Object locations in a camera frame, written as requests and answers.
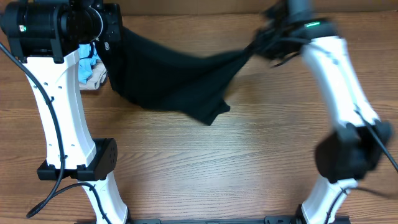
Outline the black t-shirt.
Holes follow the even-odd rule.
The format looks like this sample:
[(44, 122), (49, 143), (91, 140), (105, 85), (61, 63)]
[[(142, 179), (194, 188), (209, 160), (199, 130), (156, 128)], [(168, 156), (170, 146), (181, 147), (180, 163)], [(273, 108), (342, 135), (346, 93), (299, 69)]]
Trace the black t-shirt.
[(113, 91), (148, 110), (180, 111), (211, 125), (230, 110), (224, 94), (253, 55), (252, 47), (210, 57), (168, 49), (124, 28), (117, 42), (101, 40), (96, 51)]

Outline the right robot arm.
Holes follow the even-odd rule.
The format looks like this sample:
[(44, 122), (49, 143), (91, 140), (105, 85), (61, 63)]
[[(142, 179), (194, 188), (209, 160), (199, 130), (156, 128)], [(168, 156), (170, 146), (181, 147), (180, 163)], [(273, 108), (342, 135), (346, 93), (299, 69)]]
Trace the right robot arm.
[(313, 73), (330, 115), (331, 134), (315, 149), (318, 179), (295, 215), (267, 216), (266, 223), (348, 223), (336, 213), (348, 194), (374, 170), (392, 126), (380, 120), (361, 88), (347, 43), (334, 23), (313, 14), (310, 1), (279, 1), (264, 13), (252, 48), (280, 64), (301, 56)]

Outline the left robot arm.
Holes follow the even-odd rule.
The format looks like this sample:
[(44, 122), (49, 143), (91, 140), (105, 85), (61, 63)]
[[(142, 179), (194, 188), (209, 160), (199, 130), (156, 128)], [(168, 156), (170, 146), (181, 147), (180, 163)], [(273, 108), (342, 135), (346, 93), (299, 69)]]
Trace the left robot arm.
[(86, 124), (78, 48), (118, 41), (121, 28), (119, 5), (103, 1), (14, 1), (1, 21), (2, 51), (27, 76), (44, 129), (47, 157), (37, 175), (54, 181), (50, 198), (63, 192), (64, 178), (75, 179), (97, 223), (128, 223), (130, 214), (114, 178), (116, 141), (92, 138)]

